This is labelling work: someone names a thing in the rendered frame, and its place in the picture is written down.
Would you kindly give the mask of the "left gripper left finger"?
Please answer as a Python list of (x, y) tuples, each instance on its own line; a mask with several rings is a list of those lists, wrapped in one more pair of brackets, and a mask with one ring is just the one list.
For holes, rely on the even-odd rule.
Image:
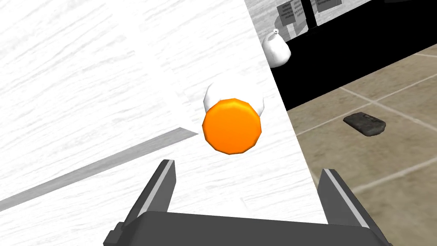
[(135, 201), (124, 221), (124, 225), (133, 222), (146, 211), (167, 212), (175, 184), (175, 161), (164, 159)]

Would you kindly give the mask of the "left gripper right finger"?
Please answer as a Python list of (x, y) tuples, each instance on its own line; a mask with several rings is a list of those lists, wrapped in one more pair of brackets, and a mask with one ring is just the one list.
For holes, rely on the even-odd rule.
[(330, 169), (322, 170), (317, 192), (328, 224), (369, 227)]

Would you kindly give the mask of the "dark flat remote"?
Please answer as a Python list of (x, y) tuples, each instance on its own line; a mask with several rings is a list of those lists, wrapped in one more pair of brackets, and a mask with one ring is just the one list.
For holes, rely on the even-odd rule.
[(364, 136), (368, 137), (381, 134), (386, 127), (386, 123), (384, 121), (370, 116), (364, 112), (357, 112), (346, 116), (343, 121)]

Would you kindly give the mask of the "orange and white door knob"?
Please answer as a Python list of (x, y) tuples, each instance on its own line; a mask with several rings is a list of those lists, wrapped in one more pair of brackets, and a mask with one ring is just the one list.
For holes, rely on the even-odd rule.
[(262, 90), (250, 78), (227, 76), (206, 89), (203, 100), (204, 138), (216, 151), (241, 154), (255, 146), (265, 108)]

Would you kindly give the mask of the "black counter with signs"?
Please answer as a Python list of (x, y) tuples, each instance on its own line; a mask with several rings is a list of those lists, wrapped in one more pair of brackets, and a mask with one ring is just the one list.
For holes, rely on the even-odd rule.
[(286, 110), (437, 44), (437, 0), (370, 0), (287, 42), (271, 70)]

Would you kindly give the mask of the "white rounded kettle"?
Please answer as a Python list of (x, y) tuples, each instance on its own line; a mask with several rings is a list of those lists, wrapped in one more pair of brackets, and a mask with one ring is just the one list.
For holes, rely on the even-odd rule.
[(273, 29), (273, 32), (266, 35), (262, 41), (262, 49), (270, 68), (286, 64), (291, 57), (291, 51), (279, 35), (278, 29)]

